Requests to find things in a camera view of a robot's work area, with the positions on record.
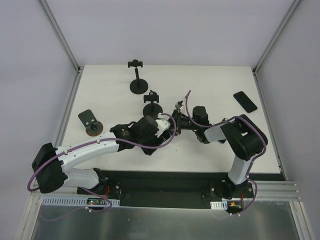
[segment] black stand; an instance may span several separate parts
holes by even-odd
[[[104,130],[104,126],[96,119],[90,109],[79,113],[78,118],[84,125],[86,134],[91,137],[98,136]]]
[[[128,61],[128,68],[135,67],[135,80],[130,83],[130,90],[134,94],[144,94],[148,90],[148,83],[146,80],[139,78],[139,72],[137,67],[143,67],[143,62],[137,59]]]
[[[163,113],[163,109],[159,104],[159,95],[155,91],[150,90],[149,95],[143,96],[143,102],[150,102],[143,108],[143,116],[150,116],[153,119],[158,117],[159,113]]]

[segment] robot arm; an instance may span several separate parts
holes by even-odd
[[[85,187],[94,193],[104,194],[106,179],[100,169],[78,169],[74,166],[104,154],[132,149],[135,145],[130,143],[151,147],[142,148],[145,154],[151,155],[156,150],[155,147],[171,137],[169,127],[170,123],[164,118],[153,119],[146,116],[138,122],[118,124],[110,131],[77,144],[54,148],[51,143],[47,143],[34,159],[33,171],[36,172],[51,158],[58,157],[36,175],[39,189],[46,194],[62,186]]]
[[[232,193],[248,182],[253,161],[266,150],[266,135],[244,114],[210,125],[204,106],[194,107],[192,118],[182,113],[184,107],[183,101],[178,102],[172,114],[176,121],[177,135],[181,134],[182,130],[192,130],[201,143],[223,144],[228,141],[231,146],[235,154],[231,170],[225,182],[215,190],[220,197],[231,199]]]

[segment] red wire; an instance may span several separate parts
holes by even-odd
[[[110,189],[109,186],[106,186],[106,188],[105,188],[105,195],[104,195],[105,198],[108,196],[109,189]]]

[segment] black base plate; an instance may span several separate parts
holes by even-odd
[[[154,103],[153,104],[153,111],[152,111],[152,106],[151,103],[147,104],[144,108],[143,108],[143,116],[150,116],[153,119],[156,119],[158,117],[159,113],[163,113],[163,109],[159,104]]]
[[[119,194],[124,207],[210,209],[210,202],[221,202],[215,189],[228,176],[227,172],[156,172],[156,171],[102,171],[110,185],[110,197]],[[255,181],[284,181],[281,173],[251,173]],[[233,197],[251,199],[254,195],[248,183]]]
[[[144,94],[148,87],[147,81],[141,78],[139,80],[135,79],[130,83],[130,91],[134,94]]]

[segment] black mount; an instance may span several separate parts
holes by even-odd
[[[143,116],[150,116],[156,119],[159,113],[163,113],[162,107],[155,103],[159,103],[159,95],[155,91],[150,90],[149,95],[144,95],[143,102],[150,102],[143,108]]]
[[[79,119],[85,127],[85,132],[91,137],[98,136],[104,130],[104,126],[99,122],[90,109],[78,114]]]
[[[248,186],[252,187],[251,183],[247,180],[239,185],[235,185],[230,178],[227,176],[224,181],[221,181],[215,186],[215,194],[219,197],[231,200],[235,194],[243,192],[243,189],[247,189]]]
[[[148,83],[146,80],[139,77],[139,71],[137,67],[143,67],[143,62],[134,59],[133,61],[128,61],[128,68],[134,67],[135,80],[130,83],[130,91],[134,94],[144,94],[148,90]]]
[[[150,147],[156,147],[168,140],[171,135],[165,130],[161,136],[157,136],[159,131],[158,123],[151,116],[144,116],[138,122],[130,122],[128,124],[118,124],[110,129],[110,132],[118,139],[128,140],[137,144]],[[134,145],[122,141],[116,141],[119,145],[118,152],[125,149],[133,149]],[[156,149],[141,148],[142,151],[151,156]]]

